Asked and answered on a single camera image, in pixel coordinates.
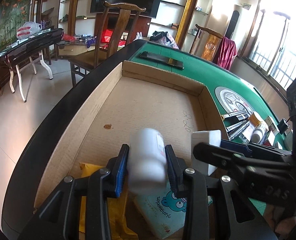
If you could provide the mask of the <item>small white pill bottle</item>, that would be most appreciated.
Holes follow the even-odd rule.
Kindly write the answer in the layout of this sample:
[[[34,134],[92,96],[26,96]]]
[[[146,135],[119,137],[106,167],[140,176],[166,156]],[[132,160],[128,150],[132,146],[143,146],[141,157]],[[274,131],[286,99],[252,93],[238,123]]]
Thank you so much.
[[[251,135],[250,142],[259,144],[267,131],[268,126],[265,122],[258,124]]]

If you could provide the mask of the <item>white rounded plastic case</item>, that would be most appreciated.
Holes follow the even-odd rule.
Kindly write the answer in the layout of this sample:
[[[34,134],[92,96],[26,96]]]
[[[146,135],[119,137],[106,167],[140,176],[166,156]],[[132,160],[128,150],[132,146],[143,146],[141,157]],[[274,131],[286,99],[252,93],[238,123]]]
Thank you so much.
[[[203,175],[211,176],[217,167],[197,160],[193,155],[194,146],[203,142],[212,146],[220,146],[221,142],[221,131],[211,130],[211,131],[196,131],[191,135],[191,167],[199,171]]]

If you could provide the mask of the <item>yellow round tin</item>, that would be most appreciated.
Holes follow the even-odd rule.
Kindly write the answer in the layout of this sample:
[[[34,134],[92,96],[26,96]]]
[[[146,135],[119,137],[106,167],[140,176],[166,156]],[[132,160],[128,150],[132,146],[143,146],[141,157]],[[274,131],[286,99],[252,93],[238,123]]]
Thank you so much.
[[[256,127],[256,126],[258,126],[260,123],[263,122],[263,119],[261,118],[261,116],[260,116],[257,112],[253,112],[253,113],[248,117],[248,121],[252,124],[252,126]]]

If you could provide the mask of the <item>large white pill bottle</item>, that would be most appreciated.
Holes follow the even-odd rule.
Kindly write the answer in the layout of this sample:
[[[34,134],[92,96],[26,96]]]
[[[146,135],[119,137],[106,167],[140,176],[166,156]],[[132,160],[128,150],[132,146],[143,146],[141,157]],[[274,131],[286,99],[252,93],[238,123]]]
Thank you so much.
[[[150,195],[166,185],[167,160],[159,131],[143,128],[130,137],[127,159],[128,188],[137,195]]]

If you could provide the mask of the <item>teal tissue pack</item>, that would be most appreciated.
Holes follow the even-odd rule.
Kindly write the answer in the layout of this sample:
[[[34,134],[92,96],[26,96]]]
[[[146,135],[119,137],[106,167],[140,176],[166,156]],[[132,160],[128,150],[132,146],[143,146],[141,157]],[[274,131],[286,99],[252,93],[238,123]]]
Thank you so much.
[[[158,239],[166,239],[184,227],[187,199],[177,198],[169,183],[154,195],[136,196],[134,204]]]

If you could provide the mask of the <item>cardboard tray box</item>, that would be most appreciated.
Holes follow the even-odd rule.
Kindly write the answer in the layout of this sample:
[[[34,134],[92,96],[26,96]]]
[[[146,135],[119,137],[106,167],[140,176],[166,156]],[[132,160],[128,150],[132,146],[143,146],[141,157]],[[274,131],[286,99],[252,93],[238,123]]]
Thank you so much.
[[[177,157],[191,161],[191,135],[216,130],[228,137],[205,82],[124,61],[90,93],[51,150],[34,206],[39,207],[67,175],[79,178],[81,163],[105,166],[130,136],[159,131]]]

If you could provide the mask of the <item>white red long box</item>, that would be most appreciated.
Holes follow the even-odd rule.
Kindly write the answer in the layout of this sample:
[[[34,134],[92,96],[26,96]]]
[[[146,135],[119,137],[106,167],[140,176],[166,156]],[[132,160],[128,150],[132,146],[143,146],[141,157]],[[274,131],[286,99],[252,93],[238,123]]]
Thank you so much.
[[[263,145],[272,147],[274,145],[275,135],[272,131],[269,131],[265,135],[265,139],[263,141]]]

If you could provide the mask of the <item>black marker blue cap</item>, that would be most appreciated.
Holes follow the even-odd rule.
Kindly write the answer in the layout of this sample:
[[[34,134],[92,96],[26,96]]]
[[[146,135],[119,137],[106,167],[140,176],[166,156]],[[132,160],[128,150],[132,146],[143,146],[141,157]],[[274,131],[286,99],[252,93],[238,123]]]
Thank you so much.
[[[228,133],[228,139],[230,141],[232,141],[233,139],[238,137],[240,134],[242,134],[249,127],[249,125],[250,125],[250,123],[247,122],[247,123],[237,127],[236,129],[232,130],[231,132]]]

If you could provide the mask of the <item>black marker green cap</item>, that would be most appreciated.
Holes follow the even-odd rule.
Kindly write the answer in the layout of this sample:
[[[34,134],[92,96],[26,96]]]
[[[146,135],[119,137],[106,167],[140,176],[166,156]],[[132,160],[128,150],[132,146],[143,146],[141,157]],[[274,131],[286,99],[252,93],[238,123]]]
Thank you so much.
[[[237,124],[230,125],[225,129],[228,133],[238,129],[241,131],[244,131],[249,126],[249,124],[250,122],[248,120],[244,120],[244,121],[238,122]]]

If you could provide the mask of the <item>white cube box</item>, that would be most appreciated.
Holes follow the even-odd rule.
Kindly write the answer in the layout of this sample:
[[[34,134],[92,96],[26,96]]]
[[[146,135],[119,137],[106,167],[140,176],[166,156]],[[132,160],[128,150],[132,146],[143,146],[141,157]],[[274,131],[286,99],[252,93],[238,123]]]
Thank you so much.
[[[276,122],[271,116],[267,116],[265,122],[268,125],[269,131],[271,131],[274,135],[277,135],[280,132]]]

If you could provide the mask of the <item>black marker yellow cap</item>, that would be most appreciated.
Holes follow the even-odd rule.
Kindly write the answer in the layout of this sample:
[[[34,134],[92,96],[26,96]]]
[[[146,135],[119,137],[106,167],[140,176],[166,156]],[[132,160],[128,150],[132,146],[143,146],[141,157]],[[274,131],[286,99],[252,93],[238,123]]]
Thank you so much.
[[[238,115],[247,115],[248,112],[246,110],[241,110],[241,111],[235,111],[235,112],[230,112],[230,113],[226,113],[226,114],[222,114],[221,118],[222,120],[225,120],[227,118],[231,118],[233,116],[238,116]]]

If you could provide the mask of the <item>round mahjong table centre panel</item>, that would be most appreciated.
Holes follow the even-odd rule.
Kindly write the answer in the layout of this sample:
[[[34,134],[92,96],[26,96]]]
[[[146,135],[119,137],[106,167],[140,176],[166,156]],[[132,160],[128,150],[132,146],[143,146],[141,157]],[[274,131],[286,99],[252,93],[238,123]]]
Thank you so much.
[[[231,89],[218,86],[215,88],[215,95],[220,105],[228,113],[246,110],[248,115],[251,115],[255,111],[243,97]]]

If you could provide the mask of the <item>wooden chair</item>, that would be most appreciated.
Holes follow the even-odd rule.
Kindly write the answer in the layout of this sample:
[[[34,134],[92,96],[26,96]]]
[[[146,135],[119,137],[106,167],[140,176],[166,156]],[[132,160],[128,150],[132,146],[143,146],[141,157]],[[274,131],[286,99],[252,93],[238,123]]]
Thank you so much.
[[[135,4],[125,2],[109,3],[105,1],[103,6],[104,12],[102,14],[101,25],[99,26],[96,33],[95,49],[75,55],[69,59],[73,87],[75,87],[77,84],[77,76],[85,77],[88,73],[97,68],[100,63],[118,51],[119,42],[124,31],[126,30],[128,21],[131,18],[131,13],[133,12],[134,18],[127,35],[125,45],[130,44],[131,36],[134,31],[134,27],[136,26],[137,20],[139,19],[140,14],[146,11],[146,8],[141,8]],[[112,35],[109,39],[108,46],[107,48],[103,48],[101,39],[102,34],[104,33],[104,24],[111,9],[118,10],[118,18],[112,31]]]
[[[212,62],[215,56],[216,49],[220,44],[221,40],[224,38],[224,36],[212,29],[201,27],[198,24],[195,24],[195,27],[197,29],[197,33],[194,36],[194,40],[192,42],[192,46],[190,48],[189,53],[192,55],[196,55],[201,43],[201,34],[207,33],[208,37],[205,42],[201,58],[206,61]]]

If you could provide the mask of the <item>white red plastic bag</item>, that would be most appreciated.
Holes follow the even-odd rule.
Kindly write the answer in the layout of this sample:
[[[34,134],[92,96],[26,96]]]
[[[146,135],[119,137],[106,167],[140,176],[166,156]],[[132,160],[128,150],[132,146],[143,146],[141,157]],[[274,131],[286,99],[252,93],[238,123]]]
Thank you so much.
[[[36,22],[26,22],[17,30],[16,37],[19,40],[23,40],[25,38],[34,35],[35,33],[42,30],[42,25]]]

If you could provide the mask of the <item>floral wall painting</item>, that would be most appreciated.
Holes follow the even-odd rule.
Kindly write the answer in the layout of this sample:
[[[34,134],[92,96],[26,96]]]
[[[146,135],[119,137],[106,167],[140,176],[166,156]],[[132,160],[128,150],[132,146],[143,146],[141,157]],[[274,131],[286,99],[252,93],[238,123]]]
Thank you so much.
[[[0,3],[0,49],[17,39],[17,30],[30,18],[31,0],[2,0]]]

